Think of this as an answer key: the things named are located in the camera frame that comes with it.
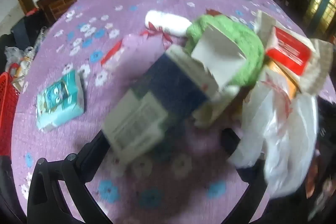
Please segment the blue white medicine box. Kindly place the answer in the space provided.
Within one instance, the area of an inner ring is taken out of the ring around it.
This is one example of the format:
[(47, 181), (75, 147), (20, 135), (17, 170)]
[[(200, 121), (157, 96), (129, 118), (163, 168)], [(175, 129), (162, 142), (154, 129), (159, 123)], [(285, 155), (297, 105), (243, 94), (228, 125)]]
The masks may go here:
[(107, 115), (102, 131), (122, 164), (160, 143), (218, 90), (211, 73), (180, 46), (171, 46)]

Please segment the red white Yantie box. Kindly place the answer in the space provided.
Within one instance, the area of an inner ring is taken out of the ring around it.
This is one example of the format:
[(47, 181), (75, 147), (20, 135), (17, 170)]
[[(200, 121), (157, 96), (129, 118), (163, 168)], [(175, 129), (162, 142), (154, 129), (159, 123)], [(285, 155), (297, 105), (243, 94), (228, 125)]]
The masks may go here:
[(311, 41), (284, 27), (275, 18), (259, 10), (256, 34), (262, 41), (265, 54), (297, 76), (302, 76), (315, 53)]

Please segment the green knitted cloth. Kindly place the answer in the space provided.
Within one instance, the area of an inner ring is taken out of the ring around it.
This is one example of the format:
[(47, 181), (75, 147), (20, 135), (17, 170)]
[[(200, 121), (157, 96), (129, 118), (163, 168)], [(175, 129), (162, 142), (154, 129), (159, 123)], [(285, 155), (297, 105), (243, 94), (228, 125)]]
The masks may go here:
[(188, 27), (185, 50), (191, 53), (205, 29), (212, 25), (235, 42), (244, 55), (246, 63), (230, 81), (231, 85), (252, 86), (257, 81), (264, 62), (264, 46), (260, 38), (247, 26), (225, 15), (202, 15)]

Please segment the orange medicine box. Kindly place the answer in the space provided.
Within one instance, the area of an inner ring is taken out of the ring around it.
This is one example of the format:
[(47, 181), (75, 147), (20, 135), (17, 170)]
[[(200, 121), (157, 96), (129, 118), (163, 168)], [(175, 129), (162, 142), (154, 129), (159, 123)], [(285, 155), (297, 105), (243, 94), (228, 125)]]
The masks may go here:
[(295, 97), (296, 92), (297, 92), (297, 87), (296, 87), (294, 81), (274, 61), (270, 61), (267, 64), (267, 67), (270, 70), (282, 75), (282, 77), (284, 77), (286, 79), (287, 94), (288, 94), (290, 99), (293, 99)]

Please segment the white paper bag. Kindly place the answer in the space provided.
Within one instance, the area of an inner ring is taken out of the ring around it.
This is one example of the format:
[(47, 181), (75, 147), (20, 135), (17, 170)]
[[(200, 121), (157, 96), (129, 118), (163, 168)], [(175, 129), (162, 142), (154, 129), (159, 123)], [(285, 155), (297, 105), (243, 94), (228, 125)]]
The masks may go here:
[(320, 39), (304, 38), (303, 43), (311, 50), (298, 87), (302, 93), (317, 95), (323, 88), (333, 63), (333, 45)]

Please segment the white plastic bag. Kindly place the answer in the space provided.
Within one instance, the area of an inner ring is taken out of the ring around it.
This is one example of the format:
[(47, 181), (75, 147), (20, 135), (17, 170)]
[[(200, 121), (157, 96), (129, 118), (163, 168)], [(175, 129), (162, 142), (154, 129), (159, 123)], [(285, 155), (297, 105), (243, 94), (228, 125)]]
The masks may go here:
[(265, 155), (264, 177), (273, 198), (294, 193), (306, 178), (318, 131), (317, 100), (309, 94), (288, 96), (284, 76), (264, 69), (245, 101), (243, 137), (228, 161), (252, 167)]

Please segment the teal tissue pack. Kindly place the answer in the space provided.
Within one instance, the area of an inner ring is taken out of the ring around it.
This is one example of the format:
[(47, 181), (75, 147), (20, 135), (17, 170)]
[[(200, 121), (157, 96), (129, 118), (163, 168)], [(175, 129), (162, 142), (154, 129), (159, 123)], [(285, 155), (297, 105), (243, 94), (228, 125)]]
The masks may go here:
[(75, 70), (69, 71), (37, 96), (37, 128), (51, 131), (84, 113), (84, 93)]

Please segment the red plastic waste basket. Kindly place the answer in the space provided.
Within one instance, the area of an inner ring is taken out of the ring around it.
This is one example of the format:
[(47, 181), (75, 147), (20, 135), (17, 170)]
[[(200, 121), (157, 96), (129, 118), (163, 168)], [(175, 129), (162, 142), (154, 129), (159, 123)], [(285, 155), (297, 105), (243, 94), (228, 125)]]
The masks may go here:
[(0, 94), (0, 149), (1, 156), (11, 156), (11, 136), (15, 110), (20, 92), (11, 83), (12, 78), (7, 72), (1, 74)]

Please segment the crumpled purple red bag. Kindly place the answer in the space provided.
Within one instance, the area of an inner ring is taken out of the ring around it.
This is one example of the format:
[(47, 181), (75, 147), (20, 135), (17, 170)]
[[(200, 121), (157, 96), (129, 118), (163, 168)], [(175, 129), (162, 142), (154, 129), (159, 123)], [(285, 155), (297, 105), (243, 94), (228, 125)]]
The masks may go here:
[(141, 52), (150, 42), (153, 42), (155, 47), (160, 44), (161, 50), (167, 50), (173, 44), (173, 39), (162, 26), (155, 26), (149, 22), (146, 30), (138, 34), (126, 35), (118, 41), (100, 60), (100, 65), (102, 68), (112, 71), (126, 55)]

